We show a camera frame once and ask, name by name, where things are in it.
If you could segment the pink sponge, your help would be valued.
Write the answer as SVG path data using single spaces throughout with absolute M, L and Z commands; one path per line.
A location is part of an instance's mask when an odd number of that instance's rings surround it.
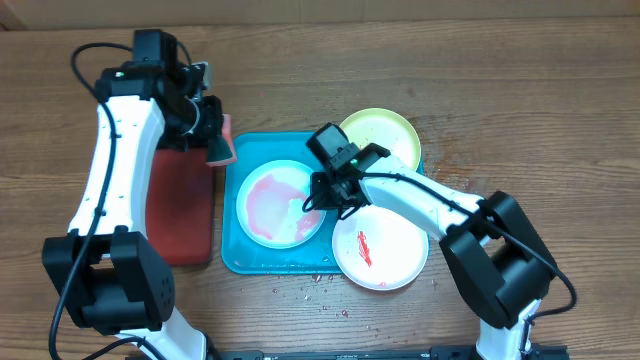
M 206 160 L 206 163 L 208 166 L 210 167 L 221 167 L 221 166 L 226 166 L 229 165 L 231 163 L 234 163 L 237 161 L 237 154 L 236 154 L 236 150 L 234 147 L 234 143 L 231 137 L 231 126 L 232 126 L 232 119 L 231 116 L 229 114 L 224 114 L 223 115 L 223 121 L 220 127 L 220 133 L 216 134 L 215 136 L 223 136 L 229 143 L 230 147 L 231 147 L 231 159 L 227 160 L 225 162 L 222 163 L 208 163 Z

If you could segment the white plate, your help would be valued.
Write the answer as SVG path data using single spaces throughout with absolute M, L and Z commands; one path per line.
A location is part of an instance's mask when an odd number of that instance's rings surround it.
M 429 235 L 388 209 L 367 206 L 336 223 L 332 249 L 348 279 L 370 290 L 392 291 L 421 273 Z

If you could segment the light blue plate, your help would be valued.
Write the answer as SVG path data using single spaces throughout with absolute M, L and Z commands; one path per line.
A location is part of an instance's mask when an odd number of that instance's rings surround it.
M 301 162 L 275 160 L 246 177 L 236 198 L 236 214 L 251 240 L 271 249 L 289 249 L 319 231 L 326 213 L 303 210 L 312 173 Z

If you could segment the yellow-green plate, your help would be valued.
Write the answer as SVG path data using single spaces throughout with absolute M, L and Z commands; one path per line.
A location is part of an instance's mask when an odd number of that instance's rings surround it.
M 420 139 L 410 122 L 400 114 L 383 108 L 367 108 L 349 115 L 339 127 L 360 149 L 375 143 L 388 149 L 407 167 L 420 169 Z

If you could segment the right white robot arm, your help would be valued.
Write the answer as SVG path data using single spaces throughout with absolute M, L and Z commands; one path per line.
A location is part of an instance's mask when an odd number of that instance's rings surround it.
M 336 209 L 347 218 L 367 205 L 402 216 L 438 241 L 460 295 L 480 319 L 476 358 L 530 358 L 531 326 L 557 264 L 512 196 L 462 193 L 393 155 L 375 155 L 314 173 L 303 209 Z

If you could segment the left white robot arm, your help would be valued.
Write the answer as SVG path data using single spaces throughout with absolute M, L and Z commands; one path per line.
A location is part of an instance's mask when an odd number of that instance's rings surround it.
M 214 164 L 232 158 L 224 137 L 228 117 L 220 100 L 204 95 L 205 62 L 126 62 L 107 68 L 90 93 L 98 132 L 83 200 L 66 235 L 50 237 L 42 264 L 59 295 L 48 334 L 58 358 L 64 313 L 79 328 L 125 344 L 149 359 L 217 359 L 210 337 L 192 327 L 175 305 L 172 270 L 148 240 L 146 206 L 157 149 L 205 148 Z

